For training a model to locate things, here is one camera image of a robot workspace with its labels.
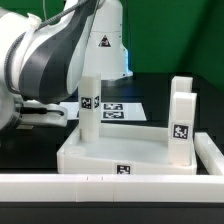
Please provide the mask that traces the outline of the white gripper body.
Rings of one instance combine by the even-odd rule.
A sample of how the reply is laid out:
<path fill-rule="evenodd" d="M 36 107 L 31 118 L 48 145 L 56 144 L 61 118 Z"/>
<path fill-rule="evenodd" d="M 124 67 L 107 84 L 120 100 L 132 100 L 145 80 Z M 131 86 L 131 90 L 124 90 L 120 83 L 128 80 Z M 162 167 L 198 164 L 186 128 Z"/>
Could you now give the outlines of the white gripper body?
<path fill-rule="evenodd" d="M 58 104 L 24 102 L 19 108 L 19 118 L 22 125 L 65 127 L 68 110 Z"/>

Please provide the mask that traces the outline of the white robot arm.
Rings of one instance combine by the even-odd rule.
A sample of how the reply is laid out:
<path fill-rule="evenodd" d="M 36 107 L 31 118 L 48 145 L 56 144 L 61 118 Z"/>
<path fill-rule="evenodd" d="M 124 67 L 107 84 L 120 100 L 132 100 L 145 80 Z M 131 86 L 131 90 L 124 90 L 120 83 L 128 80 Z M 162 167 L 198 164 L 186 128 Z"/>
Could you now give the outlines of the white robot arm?
<path fill-rule="evenodd" d="M 68 112 L 59 103 L 84 74 L 110 84 L 132 76 L 122 22 L 119 0 L 67 0 L 45 21 L 0 7 L 0 132 L 65 126 Z"/>

